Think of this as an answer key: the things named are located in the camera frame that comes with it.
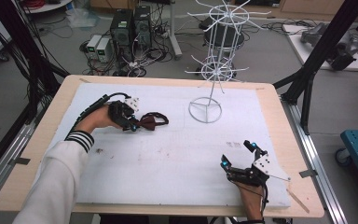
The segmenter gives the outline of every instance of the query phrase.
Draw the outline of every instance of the black pole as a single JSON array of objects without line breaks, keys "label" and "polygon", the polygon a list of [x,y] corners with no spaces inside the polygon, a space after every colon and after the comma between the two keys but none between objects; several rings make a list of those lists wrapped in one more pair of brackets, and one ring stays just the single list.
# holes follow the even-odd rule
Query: black pole
[{"label": "black pole", "polygon": [[282,95],[282,99],[292,105],[295,105],[301,93],[306,91],[301,112],[301,127],[306,134],[309,134],[308,119],[310,113],[310,97],[315,75],[329,53],[335,49],[341,37],[344,36],[351,27],[357,16],[358,0],[346,0],[324,31],[321,39],[310,53],[309,58],[305,61],[301,69],[291,76],[273,84],[274,87],[278,89],[292,82],[289,90]]}]

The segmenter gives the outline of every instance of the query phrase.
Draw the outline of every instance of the table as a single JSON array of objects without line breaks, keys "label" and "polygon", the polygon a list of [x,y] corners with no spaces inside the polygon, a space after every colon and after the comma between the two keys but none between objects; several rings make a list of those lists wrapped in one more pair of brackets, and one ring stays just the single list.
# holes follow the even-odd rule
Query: table
[{"label": "table", "polygon": [[[69,76],[62,83],[53,102],[35,130],[23,158],[31,159],[28,165],[16,165],[6,184],[0,191],[0,211],[19,211],[32,186],[37,167],[50,144],[62,117],[81,83],[114,83],[128,85],[154,85],[174,87],[198,87],[201,80],[160,79],[137,77],[88,77]],[[268,208],[266,217],[321,217],[324,210],[310,177],[302,178],[299,172],[307,170],[302,159],[289,121],[284,114],[277,92],[270,84],[228,82],[226,89],[255,90],[268,126],[270,139],[278,161],[292,178],[286,183],[291,207]],[[184,206],[184,205],[139,205],[139,204],[97,204],[78,203],[74,212],[120,213],[148,215],[187,215],[187,216],[243,216],[240,206]]]}]

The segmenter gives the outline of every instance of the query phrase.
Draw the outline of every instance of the shelf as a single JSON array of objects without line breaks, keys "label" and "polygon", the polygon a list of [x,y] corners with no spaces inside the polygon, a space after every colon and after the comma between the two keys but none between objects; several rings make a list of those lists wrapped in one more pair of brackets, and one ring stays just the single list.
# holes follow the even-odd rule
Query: shelf
[{"label": "shelf", "polygon": [[30,9],[29,11],[28,11],[28,9],[25,9],[25,12],[27,14],[29,14],[29,13],[34,14],[34,13],[39,13],[39,12],[51,11],[51,10],[54,10],[59,7],[64,7],[70,2],[72,2],[72,0],[61,0],[61,2],[59,4],[45,4],[44,6],[42,6],[40,8]]}]

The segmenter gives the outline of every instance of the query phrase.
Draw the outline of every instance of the robotic hand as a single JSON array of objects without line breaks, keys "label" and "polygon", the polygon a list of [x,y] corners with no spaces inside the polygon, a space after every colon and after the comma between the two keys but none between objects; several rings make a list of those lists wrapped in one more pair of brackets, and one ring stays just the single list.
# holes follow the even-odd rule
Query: robotic hand
[{"label": "robotic hand", "polygon": [[[121,102],[119,100],[108,102],[110,98],[117,95],[124,96],[125,98],[124,102]],[[96,109],[100,108],[103,105],[109,105],[108,107],[109,118],[118,126],[120,126],[123,129],[123,131],[131,130],[135,132],[137,129],[141,127],[146,128],[149,131],[154,131],[156,126],[161,126],[169,123],[167,117],[165,117],[164,115],[158,112],[150,112],[143,115],[140,120],[136,119],[134,113],[139,111],[138,102],[139,102],[138,98],[132,98],[123,92],[117,92],[109,96],[104,95],[80,114],[74,126],[72,127],[71,131],[83,118],[85,118],[90,113],[92,113],[93,111],[95,111]],[[163,121],[157,122],[155,119],[162,119]]]},{"label": "robotic hand", "polygon": [[[246,140],[243,143],[252,153],[255,152],[255,161],[264,156],[267,151],[262,150],[257,146],[256,143],[250,143]],[[251,185],[251,186],[266,186],[266,182],[269,179],[269,175],[262,173],[258,168],[256,168],[253,164],[251,168],[239,169],[231,166],[231,162],[229,162],[228,158],[223,155],[222,162],[220,163],[223,170],[226,171],[227,179],[231,182],[240,182],[242,184]]]},{"label": "robotic hand", "polygon": [[[110,98],[117,95],[124,96],[125,98],[124,103],[122,103],[121,101],[108,102]],[[103,105],[109,105],[108,108],[109,118],[114,123],[122,127],[123,130],[132,130],[133,132],[135,132],[137,127],[135,124],[133,124],[133,122],[131,122],[131,119],[134,118],[133,116],[134,112],[137,112],[139,110],[138,101],[139,101],[138,98],[131,98],[129,95],[123,92],[117,92],[109,96],[104,95],[80,114],[74,126],[72,127],[71,131],[82,119],[84,119],[90,113],[92,113],[93,111],[95,111],[96,109],[100,108]]]},{"label": "robotic hand", "polygon": [[269,191],[267,188],[267,180],[269,176],[275,176],[280,179],[290,181],[289,175],[279,166],[276,161],[269,159],[267,151],[262,150],[256,143],[250,143],[246,140],[243,143],[252,153],[255,153],[255,161],[250,168],[239,169],[231,166],[228,158],[223,155],[220,166],[225,170],[227,179],[230,182],[239,182],[245,185],[263,188],[263,201],[261,214],[267,205]]}]

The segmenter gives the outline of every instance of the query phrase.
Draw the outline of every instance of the white paper sheet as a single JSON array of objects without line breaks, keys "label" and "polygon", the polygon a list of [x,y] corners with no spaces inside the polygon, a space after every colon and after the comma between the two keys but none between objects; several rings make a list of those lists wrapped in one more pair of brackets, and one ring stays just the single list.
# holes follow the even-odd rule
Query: white paper sheet
[{"label": "white paper sheet", "polygon": [[[136,133],[114,128],[94,131],[95,145],[81,178],[79,203],[240,205],[236,186],[220,167],[225,154],[238,168],[250,167],[254,154],[244,140],[275,153],[253,90],[215,89],[213,98],[223,114],[215,123],[200,123],[188,113],[189,103],[209,96],[210,88],[163,87],[86,83],[80,85],[50,147],[62,140],[78,115],[104,94],[125,92],[139,97],[139,119],[159,112],[169,125]],[[113,100],[122,100],[120,96]],[[290,206],[285,185],[271,177],[268,206]]]}]

